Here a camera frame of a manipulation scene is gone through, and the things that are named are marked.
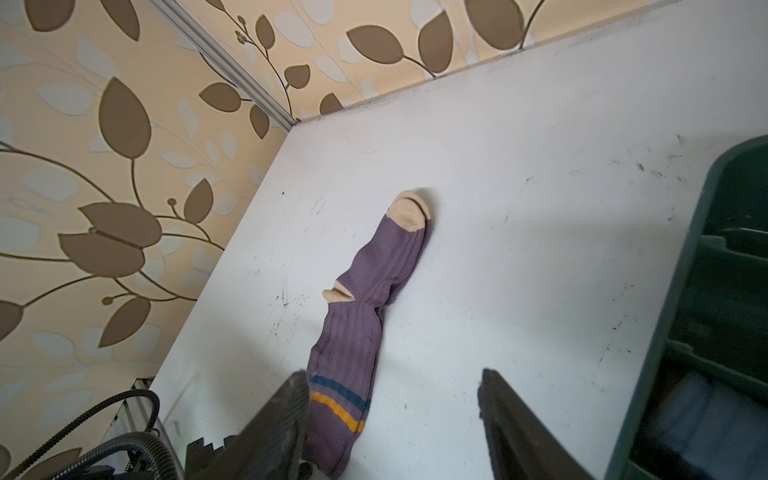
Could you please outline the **blue orange striped sock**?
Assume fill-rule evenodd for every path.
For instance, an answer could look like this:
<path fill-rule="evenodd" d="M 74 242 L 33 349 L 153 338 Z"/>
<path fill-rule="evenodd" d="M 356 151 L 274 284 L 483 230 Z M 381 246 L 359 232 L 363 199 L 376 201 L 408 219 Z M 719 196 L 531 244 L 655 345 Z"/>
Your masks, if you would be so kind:
<path fill-rule="evenodd" d="M 689 371 L 649 412 L 635 461 L 663 479 L 765 479 L 767 406 Z"/>

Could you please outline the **purple sock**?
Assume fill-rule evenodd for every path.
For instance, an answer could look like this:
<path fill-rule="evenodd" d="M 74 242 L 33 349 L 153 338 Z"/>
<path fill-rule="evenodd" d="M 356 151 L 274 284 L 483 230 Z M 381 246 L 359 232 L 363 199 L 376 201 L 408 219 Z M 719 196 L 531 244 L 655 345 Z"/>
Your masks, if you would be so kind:
<path fill-rule="evenodd" d="M 428 240 L 431 214 L 401 192 L 350 267 L 323 293 L 328 310 L 307 365 L 310 389 L 304 458 L 340 478 L 370 411 L 383 338 L 383 310 L 413 274 Z"/>

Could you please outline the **green divided plastic tray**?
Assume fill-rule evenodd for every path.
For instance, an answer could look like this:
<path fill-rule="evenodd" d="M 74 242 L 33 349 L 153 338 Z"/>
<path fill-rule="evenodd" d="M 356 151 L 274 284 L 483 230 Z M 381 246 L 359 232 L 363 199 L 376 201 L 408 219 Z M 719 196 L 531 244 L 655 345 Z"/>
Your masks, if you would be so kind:
<path fill-rule="evenodd" d="M 654 479 L 632 457 L 664 361 L 767 401 L 767 138 L 723 153 L 704 183 L 608 468 Z"/>

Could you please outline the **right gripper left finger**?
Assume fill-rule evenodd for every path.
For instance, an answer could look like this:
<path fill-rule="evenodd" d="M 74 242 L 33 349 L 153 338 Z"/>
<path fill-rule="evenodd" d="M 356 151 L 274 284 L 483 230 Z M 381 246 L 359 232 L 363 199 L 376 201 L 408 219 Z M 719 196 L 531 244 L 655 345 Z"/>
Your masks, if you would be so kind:
<path fill-rule="evenodd" d="M 293 373 L 237 435 L 215 449 L 202 438 L 191 443 L 193 479 L 308 479 L 302 459 L 308 425 L 307 374 Z"/>

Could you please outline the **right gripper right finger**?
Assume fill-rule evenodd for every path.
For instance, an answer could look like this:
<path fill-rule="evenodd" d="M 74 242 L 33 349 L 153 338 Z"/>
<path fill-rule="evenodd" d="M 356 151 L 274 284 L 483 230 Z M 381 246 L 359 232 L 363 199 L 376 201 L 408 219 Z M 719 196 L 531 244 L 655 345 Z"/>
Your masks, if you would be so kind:
<path fill-rule="evenodd" d="M 478 401 L 496 479 L 590 477 L 499 372 L 482 372 Z"/>

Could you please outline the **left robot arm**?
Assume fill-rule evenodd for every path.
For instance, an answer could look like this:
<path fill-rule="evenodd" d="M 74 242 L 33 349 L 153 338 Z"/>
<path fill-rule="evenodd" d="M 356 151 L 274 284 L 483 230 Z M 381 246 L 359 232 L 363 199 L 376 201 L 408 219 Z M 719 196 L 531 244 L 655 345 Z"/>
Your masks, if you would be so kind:
<path fill-rule="evenodd" d="M 109 438 L 85 451 L 80 447 L 51 455 L 60 443 L 91 418 L 130 399 L 145 399 L 151 409 L 144 428 Z M 70 420 L 23 460 L 12 464 L 6 447 L 1 451 L 1 477 L 21 479 L 40 467 L 42 479 L 179 479 L 174 455 L 160 436 L 161 401 L 150 389 L 129 389 L 112 395 Z"/>

